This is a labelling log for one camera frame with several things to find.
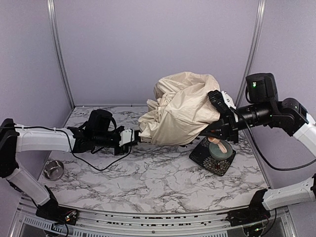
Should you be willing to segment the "beige folding umbrella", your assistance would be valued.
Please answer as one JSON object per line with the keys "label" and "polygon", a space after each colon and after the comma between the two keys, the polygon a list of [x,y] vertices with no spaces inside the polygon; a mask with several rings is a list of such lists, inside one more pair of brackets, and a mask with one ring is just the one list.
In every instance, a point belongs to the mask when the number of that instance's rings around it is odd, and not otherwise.
{"label": "beige folding umbrella", "polygon": [[220,113],[207,94],[220,90],[210,74],[181,72],[161,78],[154,86],[155,100],[147,100],[148,112],[139,122],[142,142],[182,146],[195,140]]}

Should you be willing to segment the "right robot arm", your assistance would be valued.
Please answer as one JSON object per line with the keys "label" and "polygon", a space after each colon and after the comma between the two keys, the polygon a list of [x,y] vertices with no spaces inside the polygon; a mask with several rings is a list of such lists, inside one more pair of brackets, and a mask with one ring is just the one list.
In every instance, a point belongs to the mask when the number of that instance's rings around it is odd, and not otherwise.
{"label": "right robot arm", "polygon": [[[200,134],[238,142],[241,130],[256,126],[281,128],[301,142],[313,155],[316,153],[316,122],[306,108],[294,98],[279,101],[275,77],[271,73],[257,73],[245,78],[248,106],[233,108],[222,92],[208,92],[210,103],[220,113],[220,119],[208,125]],[[280,189],[257,191],[247,208],[229,211],[226,220],[231,226],[259,222],[271,216],[279,207],[315,201],[316,178]]]}

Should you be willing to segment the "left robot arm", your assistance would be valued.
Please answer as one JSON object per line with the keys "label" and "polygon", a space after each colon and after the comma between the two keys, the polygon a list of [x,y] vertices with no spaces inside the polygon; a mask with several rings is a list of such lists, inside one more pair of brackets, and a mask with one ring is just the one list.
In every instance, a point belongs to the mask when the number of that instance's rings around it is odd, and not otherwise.
{"label": "left robot arm", "polygon": [[7,118],[0,126],[0,176],[31,198],[38,217],[64,225],[75,225],[78,210],[59,205],[53,192],[40,184],[16,160],[16,154],[27,151],[60,151],[77,154],[97,153],[113,148],[116,156],[128,156],[140,142],[139,130],[117,126],[111,112],[97,109],[79,127],[47,128],[24,126]]}

